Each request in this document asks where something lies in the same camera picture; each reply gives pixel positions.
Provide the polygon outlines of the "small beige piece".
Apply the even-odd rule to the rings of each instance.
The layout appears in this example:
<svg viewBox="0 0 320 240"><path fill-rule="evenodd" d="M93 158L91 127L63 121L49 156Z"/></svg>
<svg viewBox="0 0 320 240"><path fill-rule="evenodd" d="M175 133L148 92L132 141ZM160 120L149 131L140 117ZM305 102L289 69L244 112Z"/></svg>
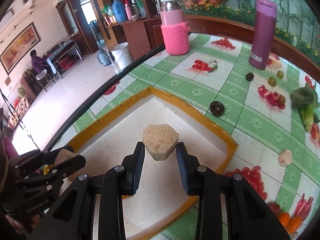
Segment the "small beige piece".
<svg viewBox="0 0 320 240"><path fill-rule="evenodd" d="M67 161L68 159L71 159L73 157L75 157L76 154L73 153L72 151L69 151L67 149L61 149L59 151L59 153L57 154L55 161L54 161L54 167L56 167L57 165L60 165L61 163L63 163L64 161Z"/></svg>

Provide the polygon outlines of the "beige sugarcane piece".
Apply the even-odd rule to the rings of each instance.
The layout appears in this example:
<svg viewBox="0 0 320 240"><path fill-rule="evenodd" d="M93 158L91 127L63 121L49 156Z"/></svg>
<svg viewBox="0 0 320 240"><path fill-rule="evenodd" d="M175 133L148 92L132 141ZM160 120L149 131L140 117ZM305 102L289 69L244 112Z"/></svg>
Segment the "beige sugarcane piece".
<svg viewBox="0 0 320 240"><path fill-rule="evenodd" d="M287 167L292 163L291 150L284 150L278 155L278 163L281 167Z"/></svg>

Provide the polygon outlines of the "dark passion fruit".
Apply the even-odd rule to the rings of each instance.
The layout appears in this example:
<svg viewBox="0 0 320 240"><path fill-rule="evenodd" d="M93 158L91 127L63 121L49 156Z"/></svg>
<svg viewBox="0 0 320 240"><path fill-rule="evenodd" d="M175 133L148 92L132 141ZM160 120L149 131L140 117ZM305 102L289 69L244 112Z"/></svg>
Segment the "dark passion fruit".
<svg viewBox="0 0 320 240"><path fill-rule="evenodd" d="M224 105L219 102L219 101L212 101L210 103L210 111L212 113L213 116L215 117L221 117L223 116L224 112L225 112L225 107Z"/></svg>

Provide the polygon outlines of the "round beige slice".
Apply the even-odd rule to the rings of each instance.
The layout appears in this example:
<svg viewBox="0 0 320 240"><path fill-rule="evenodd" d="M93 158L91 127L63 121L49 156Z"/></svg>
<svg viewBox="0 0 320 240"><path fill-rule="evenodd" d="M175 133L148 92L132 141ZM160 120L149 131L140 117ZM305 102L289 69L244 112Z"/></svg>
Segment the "round beige slice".
<svg viewBox="0 0 320 240"><path fill-rule="evenodd" d="M168 124L150 125L143 131L142 141L154 161L169 158L178 143L179 134Z"/></svg>

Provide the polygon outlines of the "red jujube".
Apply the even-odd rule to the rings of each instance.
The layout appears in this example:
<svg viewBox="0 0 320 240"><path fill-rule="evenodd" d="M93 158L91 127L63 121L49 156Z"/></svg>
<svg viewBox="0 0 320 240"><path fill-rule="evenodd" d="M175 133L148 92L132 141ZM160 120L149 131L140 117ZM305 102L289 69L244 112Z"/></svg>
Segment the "red jujube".
<svg viewBox="0 0 320 240"><path fill-rule="evenodd" d="M275 215L280 211L280 205L277 203L268 203L268 207Z"/></svg>

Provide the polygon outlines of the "orange mandarin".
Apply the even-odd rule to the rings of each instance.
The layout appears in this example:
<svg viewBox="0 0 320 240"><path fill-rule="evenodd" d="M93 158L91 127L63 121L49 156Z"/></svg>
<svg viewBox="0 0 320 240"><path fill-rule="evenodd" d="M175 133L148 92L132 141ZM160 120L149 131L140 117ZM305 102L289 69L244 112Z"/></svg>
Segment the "orange mandarin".
<svg viewBox="0 0 320 240"><path fill-rule="evenodd" d="M296 232L298 230L298 228L300 227L301 223L302 223L301 216L297 215L297 216L292 217L289 220L287 227L286 227L287 233L290 235L290 234Z"/></svg>
<svg viewBox="0 0 320 240"><path fill-rule="evenodd" d="M279 212L277 214L277 218L279 219L283 227L287 227L290 221L290 214L288 212Z"/></svg>

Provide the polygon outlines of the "white foam tray yellow tape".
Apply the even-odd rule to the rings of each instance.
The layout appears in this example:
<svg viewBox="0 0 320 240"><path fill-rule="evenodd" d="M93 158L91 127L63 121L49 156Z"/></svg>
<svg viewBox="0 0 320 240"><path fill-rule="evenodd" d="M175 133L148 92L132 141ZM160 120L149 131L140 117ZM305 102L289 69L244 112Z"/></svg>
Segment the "white foam tray yellow tape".
<svg viewBox="0 0 320 240"><path fill-rule="evenodd" d="M86 158L82 169L100 175L145 146L136 194L123 201L127 239L149 239L184 214L196 202L186 195L176 160L176 144L201 165L221 173L237 149L235 140L178 97L148 87L129 97L69 141Z"/></svg>

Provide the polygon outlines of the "seated person in purple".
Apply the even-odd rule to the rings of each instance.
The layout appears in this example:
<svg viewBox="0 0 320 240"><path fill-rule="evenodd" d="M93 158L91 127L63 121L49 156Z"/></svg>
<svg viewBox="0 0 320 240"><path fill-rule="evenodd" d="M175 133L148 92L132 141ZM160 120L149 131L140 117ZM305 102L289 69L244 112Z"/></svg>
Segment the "seated person in purple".
<svg viewBox="0 0 320 240"><path fill-rule="evenodd" d="M37 74L40 74L43 70L46 70L50 76L54 75L51 67L47 63L47 59L45 57L39 57L35 49L30 52L30 57L31 65Z"/></svg>

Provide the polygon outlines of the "brownish grape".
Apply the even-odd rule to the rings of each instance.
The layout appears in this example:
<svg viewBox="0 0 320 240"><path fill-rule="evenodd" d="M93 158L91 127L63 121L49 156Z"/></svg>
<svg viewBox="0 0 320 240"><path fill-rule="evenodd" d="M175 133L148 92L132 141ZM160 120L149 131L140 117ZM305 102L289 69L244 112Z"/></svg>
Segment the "brownish grape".
<svg viewBox="0 0 320 240"><path fill-rule="evenodd" d="M284 106L286 102L286 98L283 95L279 95L277 99L277 103L280 106Z"/></svg>

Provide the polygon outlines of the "green grape left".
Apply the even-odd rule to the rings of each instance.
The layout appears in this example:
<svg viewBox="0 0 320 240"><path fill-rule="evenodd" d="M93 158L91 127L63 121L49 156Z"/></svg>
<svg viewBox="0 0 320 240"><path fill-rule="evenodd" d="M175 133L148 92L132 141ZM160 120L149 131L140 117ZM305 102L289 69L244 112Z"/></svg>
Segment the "green grape left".
<svg viewBox="0 0 320 240"><path fill-rule="evenodd" d="M277 81L274 77L270 77L267 81L267 83L271 86L271 87L276 87L277 85Z"/></svg>

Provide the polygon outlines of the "green grape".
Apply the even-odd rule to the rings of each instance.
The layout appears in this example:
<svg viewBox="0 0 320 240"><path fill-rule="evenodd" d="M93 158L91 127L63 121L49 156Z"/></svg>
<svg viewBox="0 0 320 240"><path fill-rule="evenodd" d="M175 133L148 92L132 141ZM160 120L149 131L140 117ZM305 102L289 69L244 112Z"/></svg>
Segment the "green grape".
<svg viewBox="0 0 320 240"><path fill-rule="evenodd" d="M277 78L282 80L284 78L284 73L281 70L279 70L279 71L277 71L276 76L277 76Z"/></svg>
<svg viewBox="0 0 320 240"><path fill-rule="evenodd" d="M271 86L271 87L276 87L277 85L277 81L274 77L270 77L267 81L267 83Z"/></svg>

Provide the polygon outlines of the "purple thermos bottle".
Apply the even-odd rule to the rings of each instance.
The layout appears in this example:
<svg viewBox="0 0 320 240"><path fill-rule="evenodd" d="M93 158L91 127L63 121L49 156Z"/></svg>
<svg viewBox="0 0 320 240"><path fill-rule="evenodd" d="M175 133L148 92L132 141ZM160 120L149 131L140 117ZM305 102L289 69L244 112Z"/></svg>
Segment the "purple thermos bottle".
<svg viewBox="0 0 320 240"><path fill-rule="evenodd" d="M277 5L270 0L255 0L254 35L249 64L264 70L271 52L276 28Z"/></svg>

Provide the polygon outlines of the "pink jar knitted sleeve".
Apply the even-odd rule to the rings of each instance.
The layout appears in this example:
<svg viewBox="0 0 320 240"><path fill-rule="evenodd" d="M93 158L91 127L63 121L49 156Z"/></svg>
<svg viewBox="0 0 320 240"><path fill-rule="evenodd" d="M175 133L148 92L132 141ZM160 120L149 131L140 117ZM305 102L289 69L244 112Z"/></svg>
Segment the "pink jar knitted sleeve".
<svg viewBox="0 0 320 240"><path fill-rule="evenodd" d="M189 51L189 26L177 0L161 0L161 31L169 55L184 55Z"/></svg>

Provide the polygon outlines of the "pink bottle on cabinet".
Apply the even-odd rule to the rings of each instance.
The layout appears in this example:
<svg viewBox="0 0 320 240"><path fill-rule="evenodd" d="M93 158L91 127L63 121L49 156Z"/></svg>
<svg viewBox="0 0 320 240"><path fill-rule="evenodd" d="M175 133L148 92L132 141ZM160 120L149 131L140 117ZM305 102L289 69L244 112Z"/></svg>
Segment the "pink bottle on cabinet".
<svg viewBox="0 0 320 240"><path fill-rule="evenodd" d="M126 11L126 15L127 15L128 20L129 21L132 20L133 11L132 11L131 5L128 0L125 0L124 7L125 7L125 11Z"/></svg>

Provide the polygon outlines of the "framed wall painting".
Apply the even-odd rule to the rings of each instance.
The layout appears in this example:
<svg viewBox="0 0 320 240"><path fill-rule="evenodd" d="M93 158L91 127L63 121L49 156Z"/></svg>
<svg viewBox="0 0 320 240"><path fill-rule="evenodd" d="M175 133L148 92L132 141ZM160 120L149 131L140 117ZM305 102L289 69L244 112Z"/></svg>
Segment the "framed wall painting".
<svg viewBox="0 0 320 240"><path fill-rule="evenodd" d="M1 64L9 75L26 53L41 41L34 23L24 28L1 53Z"/></svg>

